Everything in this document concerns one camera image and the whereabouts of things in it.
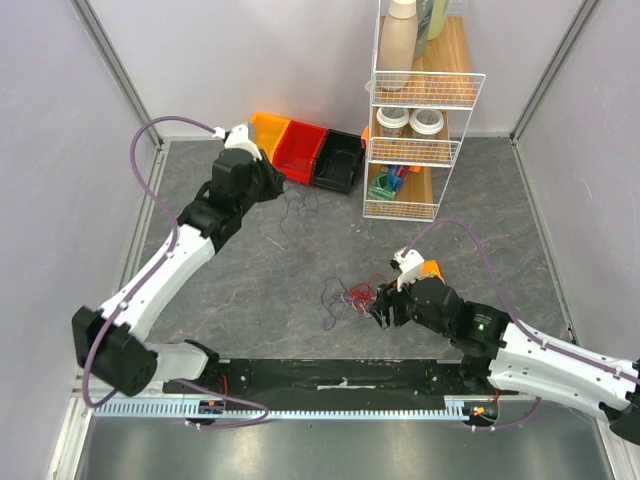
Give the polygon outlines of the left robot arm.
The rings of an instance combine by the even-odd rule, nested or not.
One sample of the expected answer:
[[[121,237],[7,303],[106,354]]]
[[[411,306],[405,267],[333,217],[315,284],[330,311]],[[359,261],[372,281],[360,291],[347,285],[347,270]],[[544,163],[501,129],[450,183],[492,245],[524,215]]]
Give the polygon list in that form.
[[[283,192],[284,175],[263,150],[226,147],[212,174],[177,218],[165,244],[136,276],[98,309],[72,317],[76,358],[85,378],[95,376],[115,392],[133,397],[152,382],[185,379],[198,393],[219,382],[219,356],[192,340],[149,344],[159,314],[186,281],[241,228],[257,203]]]

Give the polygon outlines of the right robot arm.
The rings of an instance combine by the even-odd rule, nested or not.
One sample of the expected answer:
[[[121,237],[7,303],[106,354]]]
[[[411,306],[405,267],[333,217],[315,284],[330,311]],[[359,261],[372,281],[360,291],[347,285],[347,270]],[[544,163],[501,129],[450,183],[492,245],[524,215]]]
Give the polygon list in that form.
[[[467,392],[514,391],[577,409],[639,442],[639,365],[607,357],[531,328],[489,305],[464,300],[437,277],[378,288],[368,308],[387,328],[415,322],[446,338],[463,360]]]

